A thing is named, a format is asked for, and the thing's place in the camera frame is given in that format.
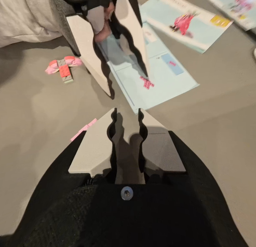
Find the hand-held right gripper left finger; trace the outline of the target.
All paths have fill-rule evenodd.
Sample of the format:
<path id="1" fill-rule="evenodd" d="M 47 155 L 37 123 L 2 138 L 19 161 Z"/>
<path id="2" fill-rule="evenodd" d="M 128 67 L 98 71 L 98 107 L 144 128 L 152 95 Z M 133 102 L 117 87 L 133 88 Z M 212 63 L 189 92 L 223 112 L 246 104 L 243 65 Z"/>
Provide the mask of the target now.
<path id="1" fill-rule="evenodd" d="M 104 176 L 114 184 L 117 157 L 113 137 L 116 133 L 117 108 L 112 108 L 85 131 L 85 135 L 68 169 L 69 174 Z"/>

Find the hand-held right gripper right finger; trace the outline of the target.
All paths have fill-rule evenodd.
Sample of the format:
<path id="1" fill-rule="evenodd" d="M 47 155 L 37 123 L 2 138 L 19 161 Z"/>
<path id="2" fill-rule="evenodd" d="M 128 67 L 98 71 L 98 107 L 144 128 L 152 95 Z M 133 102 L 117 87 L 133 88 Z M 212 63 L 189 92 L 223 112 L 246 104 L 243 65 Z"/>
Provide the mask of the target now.
<path id="1" fill-rule="evenodd" d="M 138 121 L 142 137 L 138 164 L 145 183 L 161 183 L 169 175 L 186 174 L 168 129 L 142 108 L 138 110 Z"/>

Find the person's left hand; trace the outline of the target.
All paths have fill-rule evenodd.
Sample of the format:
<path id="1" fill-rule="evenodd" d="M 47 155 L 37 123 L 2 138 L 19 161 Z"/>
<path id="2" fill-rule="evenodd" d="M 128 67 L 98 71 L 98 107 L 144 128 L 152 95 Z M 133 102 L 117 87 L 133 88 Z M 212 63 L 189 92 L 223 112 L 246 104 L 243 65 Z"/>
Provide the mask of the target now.
<path id="1" fill-rule="evenodd" d="M 109 37 L 112 34 L 109 20 L 112 16 L 112 13 L 114 12 L 115 7 L 113 2 L 110 2 L 107 8 L 98 7 L 98 9 L 100 9 L 99 16 L 96 19 L 96 26 L 94 27 L 94 39 L 96 43 L 104 41 L 107 37 Z"/>

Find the grey desk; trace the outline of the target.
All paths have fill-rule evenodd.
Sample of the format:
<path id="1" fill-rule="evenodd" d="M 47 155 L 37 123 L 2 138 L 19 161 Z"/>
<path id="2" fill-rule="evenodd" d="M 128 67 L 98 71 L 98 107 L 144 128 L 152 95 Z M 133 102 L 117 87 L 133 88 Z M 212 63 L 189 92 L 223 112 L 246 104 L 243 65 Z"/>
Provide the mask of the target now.
<path id="1" fill-rule="evenodd" d="M 204 162 L 248 246 L 255 246 L 255 40 L 232 24 L 204 53 L 157 31 L 200 85 L 148 110 Z M 115 78 L 111 100 L 84 67 L 65 85 L 47 75 L 51 60 L 72 55 L 63 37 L 1 48 L 1 236 L 12 234 L 39 180 L 83 126 L 111 108 L 118 183 L 139 183 L 139 123 Z"/>

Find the person's left forearm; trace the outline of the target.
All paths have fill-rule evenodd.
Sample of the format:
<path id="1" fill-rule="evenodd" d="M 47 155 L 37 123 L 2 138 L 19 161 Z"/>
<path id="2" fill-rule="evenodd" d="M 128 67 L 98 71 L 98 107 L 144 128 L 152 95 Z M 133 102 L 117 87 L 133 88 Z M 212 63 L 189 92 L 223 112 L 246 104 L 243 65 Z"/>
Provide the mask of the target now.
<path id="1" fill-rule="evenodd" d="M 66 19 L 74 14 L 65 0 L 0 0 L 0 47 L 64 36 L 73 53 L 81 56 Z"/>

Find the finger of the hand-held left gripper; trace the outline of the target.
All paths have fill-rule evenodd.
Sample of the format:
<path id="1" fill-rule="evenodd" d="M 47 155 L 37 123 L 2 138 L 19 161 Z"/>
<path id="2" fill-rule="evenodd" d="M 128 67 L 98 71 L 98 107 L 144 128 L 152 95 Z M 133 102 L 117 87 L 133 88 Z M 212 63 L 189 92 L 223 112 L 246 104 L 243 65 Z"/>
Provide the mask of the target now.
<path id="1" fill-rule="evenodd" d="M 80 59 L 102 90 L 113 100 L 115 92 L 109 77 L 110 68 L 95 42 L 91 23 L 80 15 L 67 16 L 66 19 L 81 55 Z"/>
<path id="2" fill-rule="evenodd" d="M 125 37 L 140 69 L 145 77 L 149 77 L 149 61 L 138 0 L 113 0 L 113 4 L 114 12 L 110 16 L 112 30 L 115 29 Z"/>

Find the long pink brick plate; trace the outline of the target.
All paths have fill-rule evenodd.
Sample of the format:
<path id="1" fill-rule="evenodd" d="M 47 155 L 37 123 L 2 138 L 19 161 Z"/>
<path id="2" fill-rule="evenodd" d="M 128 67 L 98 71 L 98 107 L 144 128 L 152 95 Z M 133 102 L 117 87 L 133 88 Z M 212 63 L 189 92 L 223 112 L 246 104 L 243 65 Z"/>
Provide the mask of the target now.
<path id="1" fill-rule="evenodd" d="M 70 139 L 70 141 L 72 142 L 72 141 L 74 141 L 83 131 L 87 131 L 87 129 L 89 128 L 90 126 L 87 124 L 87 125 L 85 125 L 83 128 L 81 128 L 78 132 L 77 132 L 77 134 L 75 134 L 71 139 Z"/>

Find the light blue instruction booklet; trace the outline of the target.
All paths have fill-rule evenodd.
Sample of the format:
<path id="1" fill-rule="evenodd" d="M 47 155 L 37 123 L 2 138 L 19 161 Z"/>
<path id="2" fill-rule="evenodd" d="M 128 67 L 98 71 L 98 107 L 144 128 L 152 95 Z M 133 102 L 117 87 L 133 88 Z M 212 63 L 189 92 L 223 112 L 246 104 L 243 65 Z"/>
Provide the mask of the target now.
<path id="1" fill-rule="evenodd" d="M 98 46 L 135 114 L 147 110 L 199 84 L 165 46 L 149 24 L 143 24 L 144 40 L 149 59 L 149 79 L 140 69 L 134 54 L 126 54 L 120 40 L 110 35 Z"/>

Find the closed instruction booklet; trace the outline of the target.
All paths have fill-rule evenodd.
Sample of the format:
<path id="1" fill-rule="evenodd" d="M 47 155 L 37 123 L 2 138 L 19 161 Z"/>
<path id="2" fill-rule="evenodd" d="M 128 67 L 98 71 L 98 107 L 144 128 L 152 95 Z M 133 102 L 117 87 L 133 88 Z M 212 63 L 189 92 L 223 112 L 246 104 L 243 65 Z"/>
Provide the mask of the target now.
<path id="1" fill-rule="evenodd" d="M 148 0 L 140 11 L 149 25 L 201 54 L 233 23 L 186 0 Z"/>

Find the white instruction booklet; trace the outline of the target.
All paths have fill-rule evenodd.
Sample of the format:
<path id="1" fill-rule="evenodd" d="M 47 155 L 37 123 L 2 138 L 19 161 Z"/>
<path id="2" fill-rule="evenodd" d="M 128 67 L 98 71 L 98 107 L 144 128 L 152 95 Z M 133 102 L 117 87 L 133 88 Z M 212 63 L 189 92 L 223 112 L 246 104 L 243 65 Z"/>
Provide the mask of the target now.
<path id="1" fill-rule="evenodd" d="M 219 11 L 243 30 L 256 27 L 256 0 L 209 0 Z"/>

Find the pink red brick model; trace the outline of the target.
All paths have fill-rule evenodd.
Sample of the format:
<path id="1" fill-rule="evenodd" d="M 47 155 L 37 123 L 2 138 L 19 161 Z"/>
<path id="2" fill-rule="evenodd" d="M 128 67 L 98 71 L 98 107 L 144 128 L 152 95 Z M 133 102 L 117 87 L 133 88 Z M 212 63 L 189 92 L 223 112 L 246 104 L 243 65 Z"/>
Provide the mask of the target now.
<path id="1" fill-rule="evenodd" d="M 72 73 L 70 68 L 81 66 L 82 60 L 75 56 L 65 56 L 61 60 L 52 60 L 45 72 L 48 75 L 59 72 L 64 83 L 69 83 L 73 81 Z"/>

